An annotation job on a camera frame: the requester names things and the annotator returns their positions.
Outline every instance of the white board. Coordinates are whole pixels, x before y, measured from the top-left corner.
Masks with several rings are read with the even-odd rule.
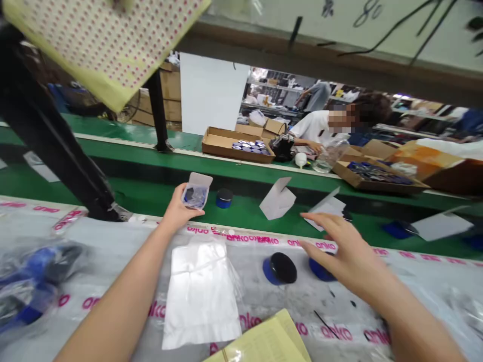
[[[250,66],[188,53],[180,61],[183,132],[234,131]]]

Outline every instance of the black pole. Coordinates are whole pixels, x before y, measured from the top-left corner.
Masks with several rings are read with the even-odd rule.
[[[117,205],[105,176],[24,65],[18,42],[2,43],[0,115],[89,210],[90,217],[126,220],[130,213]]]
[[[165,106],[163,103],[163,89],[161,88],[161,77],[159,71],[147,80],[146,86],[149,89],[149,99],[151,101],[152,117],[156,128],[157,145],[159,152],[170,152],[173,150],[168,142],[168,130],[166,129]]]

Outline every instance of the metal frame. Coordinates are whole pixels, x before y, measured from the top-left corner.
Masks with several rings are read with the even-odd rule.
[[[114,200],[104,174],[87,157],[47,92],[25,66],[22,34],[0,29],[0,115],[89,210],[105,221],[125,221],[131,213]]]

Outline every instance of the white cardboard piece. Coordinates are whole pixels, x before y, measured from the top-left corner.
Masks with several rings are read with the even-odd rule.
[[[340,187],[333,190],[330,194],[322,199],[317,205],[311,208],[310,213],[326,213],[336,216],[342,216],[342,212],[346,206],[342,201],[337,200],[334,196],[340,191]],[[305,219],[310,225],[312,225],[318,231],[324,231],[324,228],[317,225],[314,221]]]
[[[203,175],[201,173],[196,173],[196,172],[190,173],[190,179],[188,180],[188,185],[185,187],[185,190],[181,195],[181,202],[184,203],[186,190],[188,189],[189,185],[205,186],[208,188],[208,191],[210,191],[210,185],[212,182],[213,182],[213,177],[211,176]],[[206,199],[205,199],[205,202],[203,203],[203,206],[201,207],[201,210],[205,207],[207,201],[208,201],[208,194],[206,194]]]
[[[39,175],[41,175],[48,182],[59,182],[59,178],[49,169],[44,162],[37,156],[34,151],[29,151],[24,154],[24,159]]]
[[[453,214],[453,211],[462,209],[457,207],[426,219],[412,223],[419,236],[426,241],[434,241],[447,236],[459,234],[469,230],[473,224],[469,221]]]
[[[260,209],[268,220],[281,218],[295,204],[295,195],[286,187],[291,179],[279,178],[260,204]]]

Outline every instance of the wire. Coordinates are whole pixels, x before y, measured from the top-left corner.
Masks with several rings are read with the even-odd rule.
[[[428,0],[428,1],[426,1],[425,3],[421,4],[420,6],[418,6],[415,10],[413,10],[412,12],[410,12],[409,14],[407,14],[404,18],[402,18],[401,20],[399,20],[391,28],[391,30],[389,30],[389,32],[386,35],[384,35],[384,37],[375,46],[373,46],[371,49],[342,53],[342,54],[339,54],[338,57],[342,57],[342,56],[346,56],[346,55],[353,55],[353,54],[368,54],[368,53],[373,52],[374,50],[376,50],[379,47],[379,45],[381,45],[382,43],[384,43],[384,41],[386,41],[386,39],[389,38],[389,36],[394,32],[394,30],[396,30],[397,28],[399,28],[402,24],[404,24],[404,22],[406,22],[406,20],[408,20],[414,14],[418,13],[420,10],[424,9],[426,6],[428,6],[432,2],[434,2],[434,0]]]
[[[324,320],[319,316],[319,314],[317,313],[317,311],[314,310],[314,313],[315,315],[322,321],[322,323],[324,324],[324,326],[326,326],[330,332],[332,332],[332,334],[337,338],[337,339],[340,339],[338,335],[336,335],[336,333],[332,330],[332,328],[330,328],[327,323],[324,322]]]

